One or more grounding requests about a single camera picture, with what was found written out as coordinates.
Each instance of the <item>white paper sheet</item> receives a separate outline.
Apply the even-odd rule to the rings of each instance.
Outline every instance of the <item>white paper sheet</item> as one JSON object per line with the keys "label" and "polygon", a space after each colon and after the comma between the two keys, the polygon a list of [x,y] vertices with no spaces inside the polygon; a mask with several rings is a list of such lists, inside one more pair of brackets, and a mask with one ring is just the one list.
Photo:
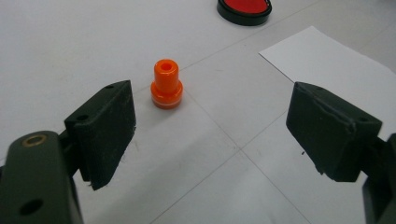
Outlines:
{"label": "white paper sheet", "polygon": [[396,75],[384,65],[312,26],[260,55],[293,82],[323,87],[382,120],[383,140],[396,133]]}

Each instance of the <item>orange plastic part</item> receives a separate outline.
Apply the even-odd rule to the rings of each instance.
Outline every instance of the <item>orange plastic part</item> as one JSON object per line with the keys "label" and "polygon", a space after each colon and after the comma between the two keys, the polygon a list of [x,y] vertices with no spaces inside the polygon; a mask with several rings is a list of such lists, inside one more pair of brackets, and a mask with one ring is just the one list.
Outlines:
{"label": "orange plastic part", "polygon": [[178,80],[177,63],[162,59],[154,65],[154,81],[151,83],[152,102],[161,109],[180,105],[183,84]]}

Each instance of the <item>black rim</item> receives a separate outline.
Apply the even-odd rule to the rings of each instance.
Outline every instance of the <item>black rim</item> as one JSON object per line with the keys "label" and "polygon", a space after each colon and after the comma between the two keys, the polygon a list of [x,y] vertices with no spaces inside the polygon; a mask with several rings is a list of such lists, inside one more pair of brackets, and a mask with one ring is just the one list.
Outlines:
{"label": "black rim", "polygon": [[239,25],[255,26],[263,24],[267,21],[268,15],[272,11],[270,0],[265,0],[268,8],[262,13],[245,13],[237,11],[229,7],[224,0],[218,1],[218,12],[227,21],[233,22]]}

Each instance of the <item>red lid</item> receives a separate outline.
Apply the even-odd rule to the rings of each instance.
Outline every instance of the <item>red lid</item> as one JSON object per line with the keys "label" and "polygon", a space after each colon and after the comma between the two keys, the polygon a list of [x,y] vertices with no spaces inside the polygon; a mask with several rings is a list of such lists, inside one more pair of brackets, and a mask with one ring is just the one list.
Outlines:
{"label": "red lid", "polygon": [[244,13],[263,13],[267,8],[265,0],[224,0],[227,6]]}

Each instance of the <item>screw hole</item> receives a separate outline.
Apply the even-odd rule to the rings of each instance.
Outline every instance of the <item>screw hole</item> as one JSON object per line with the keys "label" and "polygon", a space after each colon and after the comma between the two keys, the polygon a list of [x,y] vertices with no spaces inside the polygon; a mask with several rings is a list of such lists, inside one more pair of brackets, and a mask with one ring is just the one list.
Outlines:
{"label": "screw hole", "polygon": [[88,118],[88,115],[81,115],[81,116],[78,116],[78,117],[77,117],[77,120],[82,121],[82,120],[85,120],[85,119],[87,119],[87,118]]}
{"label": "screw hole", "polygon": [[163,64],[161,64],[161,69],[162,69],[162,70],[165,70],[165,71],[169,71],[169,70],[172,69],[172,64],[170,64],[170,63],[163,63]]}
{"label": "screw hole", "polygon": [[34,146],[41,145],[46,140],[47,140],[46,135],[36,134],[36,135],[30,136],[30,137],[26,138],[25,140],[23,140],[22,145],[24,147],[34,147]]}
{"label": "screw hole", "polygon": [[38,211],[41,206],[43,206],[43,200],[35,199],[26,204],[24,204],[20,209],[20,214],[22,216],[29,216]]}

